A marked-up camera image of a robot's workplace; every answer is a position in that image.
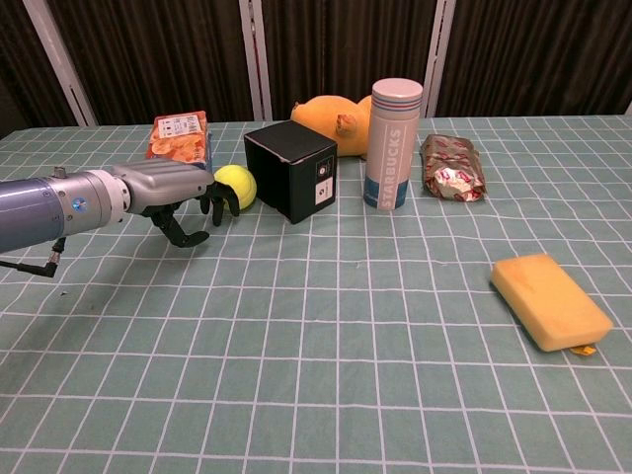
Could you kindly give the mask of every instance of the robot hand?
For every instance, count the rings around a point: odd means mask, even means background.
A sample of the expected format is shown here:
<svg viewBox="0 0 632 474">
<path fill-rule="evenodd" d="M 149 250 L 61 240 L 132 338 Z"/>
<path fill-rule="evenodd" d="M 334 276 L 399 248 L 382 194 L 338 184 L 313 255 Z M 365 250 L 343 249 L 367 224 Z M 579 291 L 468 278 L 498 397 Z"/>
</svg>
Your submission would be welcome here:
<svg viewBox="0 0 632 474">
<path fill-rule="evenodd" d="M 0 183 L 0 253 L 58 239 L 45 267 L 0 262 L 0 266 L 52 277 L 65 237 L 122 222 L 126 212 L 149 217 L 169 241 L 193 247 L 208 238 L 204 231 L 186 234 L 174 212 L 189 199 L 199 200 L 212 221 L 221 223 L 224 200 L 239 215 L 234 191 L 193 165 L 152 159 L 115 165 L 111 172 L 91 170 L 66 175 L 55 168 L 46 178 Z"/>
</svg>

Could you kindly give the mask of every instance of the white thermos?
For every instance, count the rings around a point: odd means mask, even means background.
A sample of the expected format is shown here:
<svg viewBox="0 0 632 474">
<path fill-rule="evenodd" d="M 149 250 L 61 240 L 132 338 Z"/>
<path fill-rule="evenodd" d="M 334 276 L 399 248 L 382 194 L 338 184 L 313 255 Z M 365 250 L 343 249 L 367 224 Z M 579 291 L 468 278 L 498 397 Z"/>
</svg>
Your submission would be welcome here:
<svg viewBox="0 0 632 474">
<path fill-rule="evenodd" d="M 373 84 L 364 201 L 378 209 L 394 209 L 406 198 L 422 90 L 410 79 L 381 79 Z"/>
</svg>

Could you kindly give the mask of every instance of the black box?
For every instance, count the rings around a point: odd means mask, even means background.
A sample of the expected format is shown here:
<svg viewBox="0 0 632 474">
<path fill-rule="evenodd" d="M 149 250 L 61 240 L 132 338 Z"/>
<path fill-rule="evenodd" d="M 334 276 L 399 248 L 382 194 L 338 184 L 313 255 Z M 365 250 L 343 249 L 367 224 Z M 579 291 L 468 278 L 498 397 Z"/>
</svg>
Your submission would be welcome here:
<svg viewBox="0 0 632 474">
<path fill-rule="evenodd" d="M 257 197 L 292 224 L 336 200 L 334 140 L 288 120 L 244 135 Z"/>
</svg>

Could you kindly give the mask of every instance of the white pole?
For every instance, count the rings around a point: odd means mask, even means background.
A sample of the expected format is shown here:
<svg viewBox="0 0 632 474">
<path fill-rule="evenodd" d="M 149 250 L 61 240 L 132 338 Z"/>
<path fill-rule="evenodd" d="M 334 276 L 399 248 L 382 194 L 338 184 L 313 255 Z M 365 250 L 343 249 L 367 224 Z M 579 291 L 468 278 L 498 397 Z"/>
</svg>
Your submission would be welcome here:
<svg viewBox="0 0 632 474">
<path fill-rule="evenodd" d="M 31 21 L 38 32 L 41 45 L 66 96 L 72 114 L 81 126 L 97 125 L 90 102 L 83 90 L 59 29 L 45 0 L 23 0 Z"/>
<path fill-rule="evenodd" d="M 270 77 L 268 74 L 268 56 L 266 55 L 266 34 L 264 30 L 264 12 L 261 0 L 252 0 L 253 19 L 255 21 L 255 43 L 259 60 L 259 87 L 264 108 L 264 120 L 273 119 L 273 106 L 270 99 Z"/>
<path fill-rule="evenodd" d="M 244 48 L 246 50 L 246 63 L 248 65 L 248 82 L 250 83 L 253 116 L 255 120 L 263 120 L 264 114 L 259 89 L 259 73 L 257 72 L 257 53 L 255 52 L 255 27 L 249 0 L 239 0 L 239 13 L 241 14 L 241 31 L 244 35 Z"/>
<path fill-rule="evenodd" d="M 435 116 L 455 6 L 456 0 L 436 0 L 433 35 L 426 65 L 424 96 L 422 97 L 422 115 L 424 117 Z"/>
</svg>

